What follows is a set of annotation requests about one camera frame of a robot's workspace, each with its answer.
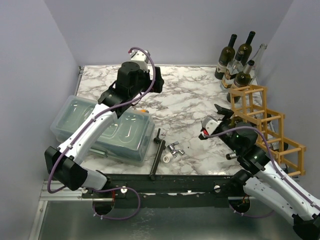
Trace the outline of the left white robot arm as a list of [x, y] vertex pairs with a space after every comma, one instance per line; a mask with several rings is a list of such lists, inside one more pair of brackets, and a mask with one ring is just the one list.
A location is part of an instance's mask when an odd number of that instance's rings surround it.
[[93, 189], [99, 197], [107, 197], [111, 191], [107, 177], [83, 168], [81, 163], [101, 134], [134, 102], [148, 93], [161, 93], [163, 85], [160, 67], [153, 66], [149, 71], [147, 66], [135, 61], [122, 63], [116, 81], [100, 95], [91, 115], [66, 141], [56, 148], [50, 146], [45, 150], [48, 182], [55, 179], [72, 191]]

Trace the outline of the square clear liquor bottle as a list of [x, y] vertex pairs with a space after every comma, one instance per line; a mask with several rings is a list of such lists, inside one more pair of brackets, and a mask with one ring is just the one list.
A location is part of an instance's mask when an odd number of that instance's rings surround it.
[[244, 56], [244, 51], [240, 50], [235, 55], [234, 60], [227, 64], [225, 73], [220, 82], [220, 88], [223, 92], [226, 92], [233, 84], [236, 75], [243, 70], [242, 58]]

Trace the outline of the green bottle white label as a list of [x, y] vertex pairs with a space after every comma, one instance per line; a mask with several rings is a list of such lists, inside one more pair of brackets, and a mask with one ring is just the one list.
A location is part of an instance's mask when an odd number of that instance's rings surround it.
[[214, 76], [218, 80], [222, 80], [228, 63], [234, 58], [235, 56], [235, 50], [234, 50], [234, 44], [237, 39], [236, 34], [232, 34], [229, 40], [229, 43], [226, 47], [224, 47], [220, 53], [218, 63], [216, 65]]

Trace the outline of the green bottle silver neck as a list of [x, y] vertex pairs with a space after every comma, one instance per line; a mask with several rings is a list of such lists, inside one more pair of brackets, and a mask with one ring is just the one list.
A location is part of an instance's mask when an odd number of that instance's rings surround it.
[[240, 71], [234, 78], [234, 81], [231, 85], [231, 89], [246, 87], [249, 85], [251, 81], [250, 71], [254, 66], [255, 61], [249, 60], [247, 64], [243, 67], [242, 71]]

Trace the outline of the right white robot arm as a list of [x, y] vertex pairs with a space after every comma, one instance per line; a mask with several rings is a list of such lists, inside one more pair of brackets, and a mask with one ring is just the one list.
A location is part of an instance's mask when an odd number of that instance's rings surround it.
[[285, 218], [303, 240], [320, 238], [320, 200], [306, 191], [274, 160], [271, 150], [256, 141], [264, 135], [250, 123], [232, 125], [230, 109], [215, 105], [222, 119], [208, 115], [201, 122], [199, 139], [219, 137], [235, 154], [242, 170], [233, 176], [230, 191], [252, 196]]

